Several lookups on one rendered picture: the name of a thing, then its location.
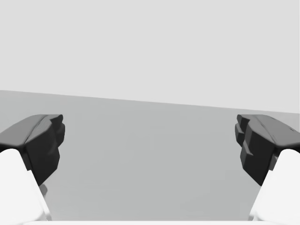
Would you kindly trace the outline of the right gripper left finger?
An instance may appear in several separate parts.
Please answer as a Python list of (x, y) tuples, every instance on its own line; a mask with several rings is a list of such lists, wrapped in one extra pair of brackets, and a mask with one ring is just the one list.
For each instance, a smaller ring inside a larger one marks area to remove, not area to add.
[(29, 116), (0, 132), (0, 221), (51, 221), (44, 182), (58, 168), (61, 114)]

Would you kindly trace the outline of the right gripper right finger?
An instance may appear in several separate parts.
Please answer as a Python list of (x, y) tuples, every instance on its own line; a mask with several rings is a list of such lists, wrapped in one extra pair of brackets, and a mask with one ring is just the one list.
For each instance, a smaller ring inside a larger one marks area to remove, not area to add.
[(300, 132), (267, 115), (239, 114), (243, 170), (261, 187), (250, 221), (300, 221)]

